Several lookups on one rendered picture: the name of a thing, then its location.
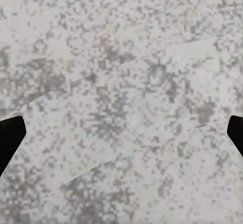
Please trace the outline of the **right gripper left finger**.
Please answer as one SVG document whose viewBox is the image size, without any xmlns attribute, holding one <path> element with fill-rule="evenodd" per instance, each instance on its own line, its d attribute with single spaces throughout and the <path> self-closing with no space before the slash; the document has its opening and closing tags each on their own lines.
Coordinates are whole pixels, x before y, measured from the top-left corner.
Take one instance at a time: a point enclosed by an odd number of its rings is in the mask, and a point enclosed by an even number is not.
<svg viewBox="0 0 243 224">
<path fill-rule="evenodd" d="M 25 136 L 26 126 L 21 115 L 0 121 L 0 176 Z"/>
</svg>

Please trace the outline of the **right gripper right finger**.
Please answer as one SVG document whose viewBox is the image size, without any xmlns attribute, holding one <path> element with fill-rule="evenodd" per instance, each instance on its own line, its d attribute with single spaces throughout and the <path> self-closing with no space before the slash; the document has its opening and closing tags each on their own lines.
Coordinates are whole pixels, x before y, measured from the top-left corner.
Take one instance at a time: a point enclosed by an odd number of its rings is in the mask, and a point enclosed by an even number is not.
<svg viewBox="0 0 243 224">
<path fill-rule="evenodd" d="M 243 156 L 243 117 L 235 115 L 230 117 L 227 134 Z"/>
</svg>

